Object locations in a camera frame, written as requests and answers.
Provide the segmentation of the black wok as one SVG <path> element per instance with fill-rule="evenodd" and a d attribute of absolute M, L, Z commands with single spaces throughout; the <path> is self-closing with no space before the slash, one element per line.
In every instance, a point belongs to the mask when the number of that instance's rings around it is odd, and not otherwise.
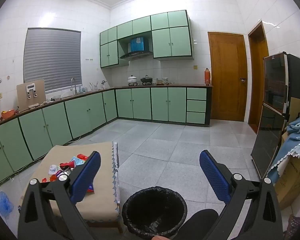
<path fill-rule="evenodd" d="M 151 85 L 153 82 L 153 78 L 149 77 L 148 75 L 146 75 L 145 77 L 142 77 L 141 79 L 141 83 L 142 85 L 146 86 L 146 85 Z"/>

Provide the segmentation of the brown wooden door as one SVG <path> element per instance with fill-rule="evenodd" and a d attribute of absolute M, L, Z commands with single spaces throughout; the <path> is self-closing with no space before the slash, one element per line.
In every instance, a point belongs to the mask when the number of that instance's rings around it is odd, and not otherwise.
<path fill-rule="evenodd" d="M 247 103 L 247 55 L 243 35 L 209 32 L 211 118 L 243 121 Z"/>
<path fill-rule="evenodd" d="M 266 34 L 262 21 L 248 34 L 251 55 L 251 102 L 248 124 L 255 133 L 261 120 L 264 96 L 263 59 L 269 56 Z"/>

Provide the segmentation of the black glass cabinet appliance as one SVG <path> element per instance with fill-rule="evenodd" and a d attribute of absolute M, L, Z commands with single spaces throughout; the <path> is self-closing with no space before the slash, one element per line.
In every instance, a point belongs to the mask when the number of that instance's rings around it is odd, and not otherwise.
<path fill-rule="evenodd" d="M 275 159 L 288 123 L 300 117 L 300 58 L 285 51 L 263 59 L 264 96 L 251 153 L 260 178 Z"/>

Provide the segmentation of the grey window blind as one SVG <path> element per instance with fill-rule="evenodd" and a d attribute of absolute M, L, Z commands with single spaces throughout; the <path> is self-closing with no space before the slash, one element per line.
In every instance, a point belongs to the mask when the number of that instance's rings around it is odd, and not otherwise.
<path fill-rule="evenodd" d="M 81 32 L 29 28 L 24 45 L 23 79 L 24 82 L 44 80 L 46 92 L 81 85 Z"/>

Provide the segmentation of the blue box above hood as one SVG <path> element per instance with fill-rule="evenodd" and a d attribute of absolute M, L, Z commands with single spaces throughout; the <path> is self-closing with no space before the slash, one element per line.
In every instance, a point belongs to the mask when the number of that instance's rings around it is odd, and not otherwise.
<path fill-rule="evenodd" d="M 136 51 L 145 51 L 146 46 L 144 42 L 143 37 L 136 37 L 131 39 L 130 41 L 130 51 L 131 52 L 136 52 Z"/>

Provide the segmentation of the green upper wall cabinets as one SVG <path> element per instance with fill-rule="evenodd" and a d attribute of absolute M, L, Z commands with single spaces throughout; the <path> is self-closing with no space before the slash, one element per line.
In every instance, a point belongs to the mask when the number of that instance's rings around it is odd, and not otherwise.
<path fill-rule="evenodd" d="M 127 66 L 130 41 L 143 37 L 153 59 L 194 59 L 190 18 L 186 10 L 162 12 L 122 23 L 100 33 L 101 68 Z"/>

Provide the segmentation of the blue plastic bag on floor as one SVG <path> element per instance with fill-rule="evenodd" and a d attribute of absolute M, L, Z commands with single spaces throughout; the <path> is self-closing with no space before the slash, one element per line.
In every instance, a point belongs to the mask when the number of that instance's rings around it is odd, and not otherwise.
<path fill-rule="evenodd" d="M 0 214 L 6 218 L 10 215 L 13 209 L 14 205 L 9 200 L 7 194 L 3 191 L 0 191 Z"/>

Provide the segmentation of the chrome kitchen faucet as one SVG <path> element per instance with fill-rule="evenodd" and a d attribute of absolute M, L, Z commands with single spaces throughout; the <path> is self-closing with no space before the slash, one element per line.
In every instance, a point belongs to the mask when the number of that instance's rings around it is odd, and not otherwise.
<path fill-rule="evenodd" d="M 70 90 L 73 91 L 75 95 L 77 95 L 76 80 L 74 77 L 71 78 Z"/>

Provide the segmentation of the red thermos bottle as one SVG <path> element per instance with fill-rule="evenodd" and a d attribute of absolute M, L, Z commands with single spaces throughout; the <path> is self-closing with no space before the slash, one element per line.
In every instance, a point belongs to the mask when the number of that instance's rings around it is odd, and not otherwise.
<path fill-rule="evenodd" d="M 204 82 L 207 86 L 211 84 L 210 70 L 206 68 L 204 71 Z"/>

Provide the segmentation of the cardboard panel with white holder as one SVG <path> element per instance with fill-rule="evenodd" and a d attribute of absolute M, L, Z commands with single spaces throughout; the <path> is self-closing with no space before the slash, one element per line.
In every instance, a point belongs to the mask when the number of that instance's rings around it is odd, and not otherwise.
<path fill-rule="evenodd" d="M 25 111 L 46 101 L 43 79 L 17 85 L 19 111 Z"/>

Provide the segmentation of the green lower kitchen cabinets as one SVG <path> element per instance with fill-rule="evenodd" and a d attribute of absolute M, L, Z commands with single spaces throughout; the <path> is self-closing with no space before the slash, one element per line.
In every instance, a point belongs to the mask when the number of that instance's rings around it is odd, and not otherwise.
<path fill-rule="evenodd" d="M 0 183 L 45 156 L 115 119 L 209 126 L 207 86 L 110 88 L 53 102 L 0 122 Z"/>

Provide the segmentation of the black lined trash bin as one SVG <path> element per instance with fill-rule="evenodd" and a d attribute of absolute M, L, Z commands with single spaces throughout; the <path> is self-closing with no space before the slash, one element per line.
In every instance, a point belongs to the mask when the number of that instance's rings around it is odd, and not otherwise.
<path fill-rule="evenodd" d="M 176 191 L 155 186 L 131 195 L 122 208 L 123 223 L 141 239 L 174 236 L 187 217 L 187 205 Z"/>

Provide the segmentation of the black range hood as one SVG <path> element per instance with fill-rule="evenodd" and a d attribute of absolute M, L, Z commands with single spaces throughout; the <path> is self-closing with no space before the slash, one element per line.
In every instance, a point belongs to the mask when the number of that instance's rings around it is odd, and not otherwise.
<path fill-rule="evenodd" d="M 132 60 L 136 60 L 136 59 L 140 59 L 143 57 L 147 57 L 147 56 L 152 56 L 153 53 L 151 51 L 133 51 L 130 53 L 127 53 L 123 56 L 120 57 L 120 59 L 122 60 L 127 60 L 127 61 L 132 61 Z"/>

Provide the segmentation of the orange plastic basin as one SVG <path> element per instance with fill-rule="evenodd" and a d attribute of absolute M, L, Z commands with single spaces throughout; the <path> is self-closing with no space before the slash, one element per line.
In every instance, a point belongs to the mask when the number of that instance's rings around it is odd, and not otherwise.
<path fill-rule="evenodd" d="M 2 111 L 1 112 L 1 117 L 3 120 L 7 120 L 11 117 L 13 117 L 15 115 L 15 110 L 14 109 L 10 109 L 8 111 Z"/>

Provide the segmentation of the white cooking pot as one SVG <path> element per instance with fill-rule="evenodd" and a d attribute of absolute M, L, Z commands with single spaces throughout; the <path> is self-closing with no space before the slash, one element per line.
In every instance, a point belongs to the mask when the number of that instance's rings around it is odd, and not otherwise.
<path fill-rule="evenodd" d="M 138 85 L 138 81 L 137 81 L 137 78 L 133 75 L 131 75 L 130 77 L 128 77 L 128 85 L 129 86 L 137 86 Z"/>

